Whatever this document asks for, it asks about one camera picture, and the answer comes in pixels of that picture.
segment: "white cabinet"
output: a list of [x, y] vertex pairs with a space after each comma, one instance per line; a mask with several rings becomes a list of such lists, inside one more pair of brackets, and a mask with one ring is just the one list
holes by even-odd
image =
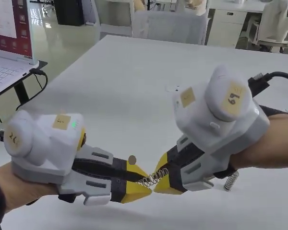
[[241, 11], [216, 10], [207, 44], [235, 48], [246, 14]]

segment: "metal spring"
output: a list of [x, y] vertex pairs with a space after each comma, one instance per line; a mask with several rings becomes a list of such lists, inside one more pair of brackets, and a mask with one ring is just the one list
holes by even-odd
[[239, 172], [235, 171], [230, 177], [227, 178], [225, 185], [224, 185], [224, 189], [229, 192], [238, 177], [239, 177]]
[[157, 184], [166, 175], [168, 175], [167, 168], [159, 169], [157, 172], [150, 174], [148, 177], [144, 177], [143, 179], [139, 180], [138, 183], [149, 188], [150, 186]]

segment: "gray plastic part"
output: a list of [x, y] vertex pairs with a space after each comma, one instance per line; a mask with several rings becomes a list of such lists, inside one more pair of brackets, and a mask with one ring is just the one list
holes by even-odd
[[[181, 180], [186, 189], [190, 191], [198, 191], [198, 182], [203, 183], [204, 178], [209, 177], [216, 172], [226, 170], [231, 155], [239, 153], [256, 143], [267, 131], [270, 125], [269, 120], [256, 102], [255, 105], [259, 111], [259, 115], [243, 135], [235, 140], [229, 141], [228, 144], [220, 147], [212, 153], [206, 152], [203, 156], [181, 169]], [[200, 190], [206, 188], [209, 188], [209, 186], [204, 185]]]
[[46, 172], [34, 172], [20, 167], [17, 163], [12, 161], [12, 172], [25, 181], [42, 183], [42, 184], [62, 184], [66, 177], [53, 175]]
[[[76, 158], [100, 161], [109, 165], [113, 164], [113, 154], [100, 148], [93, 148], [84, 145], [77, 152]], [[95, 177], [86, 176], [71, 170], [63, 177], [47, 172], [35, 172], [23, 169], [17, 163], [12, 161], [12, 171], [14, 174], [25, 181], [37, 182], [43, 184], [57, 184], [59, 194], [82, 194], [85, 196], [84, 204], [90, 197], [110, 197], [111, 180], [104, 180]]]
[[[76, 158], [104, 162], [112, 165], [113, 154], [100, 148], [84, 145], [77, 153]], [[90, 197], [111, 196], [111, 180], [86, 176], [75, 171], [66, 177], [65, 183], [58, 186], [59, 194], [82, 194], [85, 201]]]
[[183, 134], [177, 141], [177, 151], [180, 152], [190, 144], [192, 144], [192, 141], [185, 134]]

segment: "white plastic housing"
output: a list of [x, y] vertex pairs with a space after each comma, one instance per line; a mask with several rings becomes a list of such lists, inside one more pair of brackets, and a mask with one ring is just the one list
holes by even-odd
[[[235, 103], [231, 104], [228, 100], [235, 100]], [[215, 69], [209, 82], [174, 93], [173, 106], [178, 128], [205, 152], [217, 150], [225, 144], [225, 139], [230, 141], [228, 135], [236, 120], [245, 116], [250, 109], [257, 108], [247, 81], [224, 66]], [[251, 114], [246, 126], [256, 119], [254, 113]], [[240, 130], [231, 137], [234, 139], [239, 135], [242, 135]]]
[[83, 136], [80, 114], [31, 116], [17, 112], [4, 132], [4, 146], [24, 170], [67, 175]]

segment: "yellow sticker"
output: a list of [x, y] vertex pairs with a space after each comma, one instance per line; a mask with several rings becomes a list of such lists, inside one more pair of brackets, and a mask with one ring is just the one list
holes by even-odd
[[223, 100], [222, 108], [231, 115], [239, 115], [245, 91], [244, 86], [231, 82]]
[[17, 150], [21, 145], [21, 139], [13, 128], [8, 127], [4, 132], [4, 136], [4, 140], [9, 143], [12, 150]]
[[67, 130], [70, 121], [70, 116], [59, 114], [57, 115], [52, 127], [56, 129]]
[[180, 95], [180, 98], [181, 98], [182, 106], [183, 106], [184, 108], [187, 107], [188, 105], [190, 105], [192, 102], [195, 102], [195, 96], [194, 96], [192, 87], [186, 89], [186, 90]]

